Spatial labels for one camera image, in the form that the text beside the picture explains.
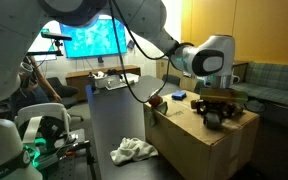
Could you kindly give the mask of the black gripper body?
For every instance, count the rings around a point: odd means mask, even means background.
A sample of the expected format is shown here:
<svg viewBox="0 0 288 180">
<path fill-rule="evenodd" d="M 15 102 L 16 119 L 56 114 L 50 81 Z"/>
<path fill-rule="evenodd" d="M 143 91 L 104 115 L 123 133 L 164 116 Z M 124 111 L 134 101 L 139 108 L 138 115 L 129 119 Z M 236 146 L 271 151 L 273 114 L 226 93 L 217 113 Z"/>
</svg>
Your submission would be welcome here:
<svg viewBox="0 0 288 180">
<path fill-rule="evenodd" d="M 246 92 L 233 89 L 202 88 L 200 99 L 210 102 L 245 103 L 248 101 Z"/>
</svg>

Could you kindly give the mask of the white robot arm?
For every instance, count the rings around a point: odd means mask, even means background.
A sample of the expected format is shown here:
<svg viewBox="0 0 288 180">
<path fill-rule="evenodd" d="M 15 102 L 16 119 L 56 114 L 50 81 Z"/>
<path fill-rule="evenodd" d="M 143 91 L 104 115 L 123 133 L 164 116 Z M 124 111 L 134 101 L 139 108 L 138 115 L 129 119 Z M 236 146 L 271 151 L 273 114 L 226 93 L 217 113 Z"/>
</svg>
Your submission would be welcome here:
<svg viewBox="0 0 288 180">
<path fill-rule="evenodd" d="M 196 76 L 229 77 L 235 40 L 215 34 L 203 44 L 180 43 L 165 29 L 162 0 L 0 0 L 0 101 L 20 87 L 22 59 L 50 21 L 84 28 L 105 15 L 158 48 L 174 68 Z M 0 180 L 42 180 L 15 123 L 0 119 Z"/>
</svg>

